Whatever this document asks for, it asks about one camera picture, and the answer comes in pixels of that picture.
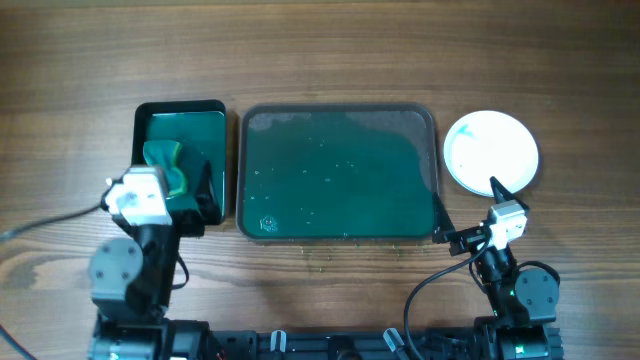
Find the white plate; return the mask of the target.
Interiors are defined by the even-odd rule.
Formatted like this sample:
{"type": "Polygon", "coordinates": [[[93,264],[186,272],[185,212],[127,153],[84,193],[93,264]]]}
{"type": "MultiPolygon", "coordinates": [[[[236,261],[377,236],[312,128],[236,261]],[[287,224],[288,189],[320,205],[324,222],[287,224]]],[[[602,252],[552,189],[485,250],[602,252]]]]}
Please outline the white plate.
{"type": "Polygon", "coordinates": [[[468,191],[491,197],[490,179],[512,193],[536,176],[540,155],[532,133],[516,118],[481,110],[457,120],[443,145],[444,163],[454,180],[468,191]]]}

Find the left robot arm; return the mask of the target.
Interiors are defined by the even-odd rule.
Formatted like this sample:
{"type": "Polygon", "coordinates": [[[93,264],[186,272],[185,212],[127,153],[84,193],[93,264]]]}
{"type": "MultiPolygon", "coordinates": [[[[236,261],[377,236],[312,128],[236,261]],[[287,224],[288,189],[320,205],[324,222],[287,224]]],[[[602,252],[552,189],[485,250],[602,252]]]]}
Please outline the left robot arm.
{"type": "Polygon", "coordinates": [[[179,244],[200,237],[204,223],[167,206],[169,186],[159,166],[132,166],[114,180],[101,207],[124,236],[101,245],[88,274],[97,307],[91,359],[225,359],[204,321],[170,320],[174,275],[184,264],[179,244]]]}

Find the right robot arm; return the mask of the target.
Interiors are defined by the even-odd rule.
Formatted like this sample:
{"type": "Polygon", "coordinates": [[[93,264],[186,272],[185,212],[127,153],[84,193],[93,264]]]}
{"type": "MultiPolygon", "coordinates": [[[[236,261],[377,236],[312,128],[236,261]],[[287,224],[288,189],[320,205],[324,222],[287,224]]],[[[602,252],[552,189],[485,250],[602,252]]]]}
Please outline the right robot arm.
{"type": "Polygon", "coordinates": [[[453,256],[468,254],[466,265],[487,296],[493,314],[467,328],[428,331],[421,339],[431,359],[562,360],[564,348],[556,320],[560,275],[540,261],[519,263],[509,244],[526,230],[529,207],[495,177],[495,204],[479,225],[457,230],[439,197],[434,198],[438,226],[435,243],[453,256]]]}

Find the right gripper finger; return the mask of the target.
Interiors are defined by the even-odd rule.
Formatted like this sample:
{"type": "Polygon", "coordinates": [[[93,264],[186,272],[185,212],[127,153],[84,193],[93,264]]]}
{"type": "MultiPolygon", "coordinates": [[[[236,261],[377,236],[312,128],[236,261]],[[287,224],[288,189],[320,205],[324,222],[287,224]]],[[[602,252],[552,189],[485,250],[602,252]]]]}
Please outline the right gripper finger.
{"type": "Polygon", "coordinates": [[[432,241],[436,244],[450,242],[449,235],[455,232],[455,227],[449,217],[449,214],[438,193],[434,193],[433,209],[434,209],[434,229],[432,241]]]}
{"type": "Polygon", "coordinates": [[[511,193],[495,176],[490,178],[491,190],[493,192],[494,200],[497,204],[506,203],[509,201],[517,202],[524,210],[528,210],[529,206],[511,193]]]}

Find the green yellow sponge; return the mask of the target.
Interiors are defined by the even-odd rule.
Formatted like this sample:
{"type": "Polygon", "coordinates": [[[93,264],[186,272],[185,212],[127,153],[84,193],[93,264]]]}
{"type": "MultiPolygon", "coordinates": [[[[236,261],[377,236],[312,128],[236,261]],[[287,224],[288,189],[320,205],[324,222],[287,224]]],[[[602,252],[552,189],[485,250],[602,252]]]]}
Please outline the green yellow sponge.
{"type": "Polygon", "coordinates": [[[170,212],[198,211],[194,185],[207,160],[202,152],[175,140],[150,140],[143,145],[143,157],[147,165],[159,167],[164,172],[168,185],[166,204],[170,212]]]}

